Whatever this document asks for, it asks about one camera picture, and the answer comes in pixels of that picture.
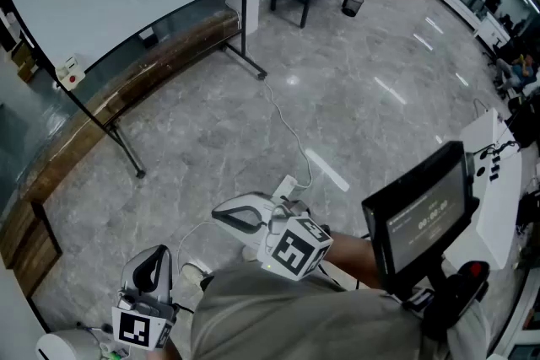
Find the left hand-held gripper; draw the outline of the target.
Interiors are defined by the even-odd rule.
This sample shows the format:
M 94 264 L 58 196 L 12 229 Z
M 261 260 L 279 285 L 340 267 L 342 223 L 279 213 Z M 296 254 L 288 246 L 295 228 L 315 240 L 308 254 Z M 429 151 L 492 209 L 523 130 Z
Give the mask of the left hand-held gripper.
M 169 248 L 158 245 L 143 250 L 124 266 L 123 289 L 117 293 L 117 306 L 111 309 L 115 341 L 143 350 L 165 347 L 177 315 L 176 305 L 168 304 L 171 260 Z

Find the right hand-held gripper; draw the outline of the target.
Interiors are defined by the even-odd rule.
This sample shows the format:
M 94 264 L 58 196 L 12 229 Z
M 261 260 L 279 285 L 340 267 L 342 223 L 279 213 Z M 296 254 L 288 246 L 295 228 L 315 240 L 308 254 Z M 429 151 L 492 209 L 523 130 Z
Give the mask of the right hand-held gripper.
M 287 201 L 275 207 L 271 196 L 251 192 L 219 204 L 212 216 L 218 226 L 243 245 L 258 249 L 256 257 L 263 270 L 292 281 L 310 275 L 333 242 L 302 201 Z

